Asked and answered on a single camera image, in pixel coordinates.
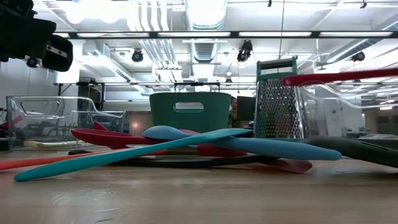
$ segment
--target clear plastic container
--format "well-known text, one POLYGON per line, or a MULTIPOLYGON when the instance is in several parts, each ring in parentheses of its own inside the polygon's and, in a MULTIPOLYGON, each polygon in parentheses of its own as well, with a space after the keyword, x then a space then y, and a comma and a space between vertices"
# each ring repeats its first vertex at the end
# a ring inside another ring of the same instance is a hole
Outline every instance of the clear plastic container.
POLYGON ((97 121, 110 131, 123 131, 125 112, 97 111, 89 98, 75 96, 8 96, 9 149, 93 147, 77 141, 73 128, 93 128, 97 121))
POLYGON ((383 80, 301 86, 308 135, 398 139, 398 83, 383 80))

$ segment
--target ceiling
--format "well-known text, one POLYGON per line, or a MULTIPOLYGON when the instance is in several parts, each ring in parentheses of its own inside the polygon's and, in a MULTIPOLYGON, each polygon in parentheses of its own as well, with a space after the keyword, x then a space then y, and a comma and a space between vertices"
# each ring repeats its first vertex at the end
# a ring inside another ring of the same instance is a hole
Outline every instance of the ceiling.
MULTIPOLYGON (((167 1, 167 21, 172 31, 187 30, 185 23, 185 7, 183 0, 167 1)), ((48 19, 57 23, 57 32, 106 32, 106 31, 131 31, 127 25, 127 17, 132 12, 131 3, 128 1, 113 1, 108 8, 103 9, 99 4, 92 10, 97 13, 108 14, 116 12, 118 20, 107 24, 100 18, 83 19, 79 24, 68 21, 66 11, 71 6, 71 1, 34 1, 39 14, 37 18, 48 19)), ((347 0, 273 0, 272 6, 267 7, 266 1, 229 0, 226 8, 223 30, 378 30, 386 20, 396 17, 398 21, 398 1, 366 1, 367 7, 361 9, 362 1, 347 0)), ((203 14, 211 4, 205 6, 203 14)), ((218 44, 216 57, 212 63, 215 65, 212 80, 223 82, 227 72, 231 72, 234 82, 255 82, 256 62, 277 60, 297 56, 297 63, 302 73, 319 73, 318 67, 313 66, 321 60, 317 55, 328 55, 353 39, 252 39, 253 54, 244 63, 236 60, 237 52, 242 46, 242 39, 228 39, 226 43, 218 44)), ((107 44, 110 48, 111 58, 119 63, 126 71, 134 76, 143 73, 152 73, 152 61, 144 51, 144 60, 133 63, 131 53, 140 48, 139 40, 96 40, 97 46, 107 44)), ((182 40, 172 40, 172 45, 182 68, 182 78, 188 80, 195 78, 192 70, 190 45, 182 40)), ((398 40, 382 40, 363 50, 366 59, 362 62, 342 60, 338 63, 325 66, 325 72, 345 72, 354 70, 374 70, 379 68, 398 67, 398 40)), ((81 76, 91 76, 97 80, 107 82, 120 82, 106 65, 87 60, 85 56, 78 58, 84 65, 81 76)))

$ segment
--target metal grater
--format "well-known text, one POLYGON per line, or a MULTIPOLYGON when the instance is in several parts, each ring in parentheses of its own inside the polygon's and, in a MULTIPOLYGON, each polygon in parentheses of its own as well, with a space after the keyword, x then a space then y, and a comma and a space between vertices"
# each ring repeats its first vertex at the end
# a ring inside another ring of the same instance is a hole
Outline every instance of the metal grater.
POLYGON ((297 87, 282 80, 292 72, 261 75, 257 79, 255 138, 306 137, 305 113, 297 87))

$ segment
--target teal spatula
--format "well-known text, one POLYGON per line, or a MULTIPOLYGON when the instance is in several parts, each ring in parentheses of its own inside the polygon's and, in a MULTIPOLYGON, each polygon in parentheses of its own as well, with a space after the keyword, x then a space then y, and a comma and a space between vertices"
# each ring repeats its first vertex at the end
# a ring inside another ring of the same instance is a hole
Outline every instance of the teal spatula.
MULTIPOLYGON (((157 127, 149 128, 147 131, 152 131, 157 127)), ((248 129, 221 129, 217 131, 211 131, 208 133, 197 134, 187 138, 179 139, 176 141, 165 142, 156 144, 153 146, 142 147, 138 149, 125 149, 122 151, 109 152, 104 154, 97 154, 92 156, 80 157, 76 159, 69 159, 65 161, 55 162, 53 164, 45 165, 35 169, 31 169, 25 172, 21 172, 14 177, 16 181, 26 181, 44 177, 51 177, 55 175, 67 174, 91 167, 102 166, 112 162, 117 162, 123 159, 128 159, 136 156, 141 156, 156 152, 162 149, 170 149, 174 147, 187 146, 191 144, 198 144, 208 141, 214 141, 216 139, 227 138, 230 136, 236 136, 239 134, 248 133, 251 130, 248 129)))

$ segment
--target person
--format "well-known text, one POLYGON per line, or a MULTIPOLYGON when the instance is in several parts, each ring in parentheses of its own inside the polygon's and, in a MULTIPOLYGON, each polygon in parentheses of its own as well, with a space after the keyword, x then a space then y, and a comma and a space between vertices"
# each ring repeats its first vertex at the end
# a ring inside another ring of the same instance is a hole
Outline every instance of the person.
POLYGON ((231 97, 231 111, 229 112, 228 127, 229 128, 246 128, 244 121, 238 120, 238 101, 235 97, 231 97))

